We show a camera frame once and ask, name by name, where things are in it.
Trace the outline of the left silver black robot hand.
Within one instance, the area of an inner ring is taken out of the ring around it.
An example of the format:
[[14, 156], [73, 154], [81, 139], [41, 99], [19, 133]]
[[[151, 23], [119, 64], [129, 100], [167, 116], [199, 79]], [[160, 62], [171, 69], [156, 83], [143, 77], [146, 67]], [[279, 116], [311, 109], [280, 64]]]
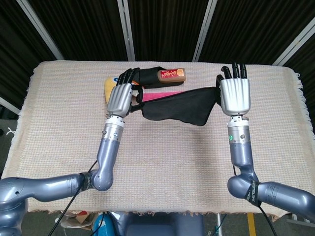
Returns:
[[[143, 98], [143, 87], [132, 83], [134, 77], [140, 76], [140, 68], [128, 69], [119, 75], [107, 103], [107, 114], [125, 118], [129, 113], [140, 110]], [[138, 105], [132, 105], [133, 91], [137, 91]]]

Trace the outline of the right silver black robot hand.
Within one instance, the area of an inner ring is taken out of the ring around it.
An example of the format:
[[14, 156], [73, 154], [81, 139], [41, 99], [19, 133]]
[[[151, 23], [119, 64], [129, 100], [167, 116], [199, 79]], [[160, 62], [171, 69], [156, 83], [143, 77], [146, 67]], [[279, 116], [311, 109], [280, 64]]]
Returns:
[[243, 116], [251, 108], [250, 82], [245, 64], [232, 63], [221, 68], [223, 75], [216, 78], [216, 87], [220, 89], [219, 105], [227, 116]]

